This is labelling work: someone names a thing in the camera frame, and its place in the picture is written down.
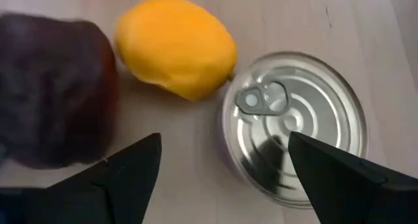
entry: yellow lemon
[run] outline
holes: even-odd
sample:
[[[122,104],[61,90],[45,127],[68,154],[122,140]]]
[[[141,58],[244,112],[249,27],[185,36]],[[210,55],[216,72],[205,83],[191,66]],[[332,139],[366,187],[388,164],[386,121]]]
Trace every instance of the yellow lemon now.
[[[222,23],[186,0],[145,0],[122,15],[116,45],[128,69],[190,101],[231,74],[236,46]]]

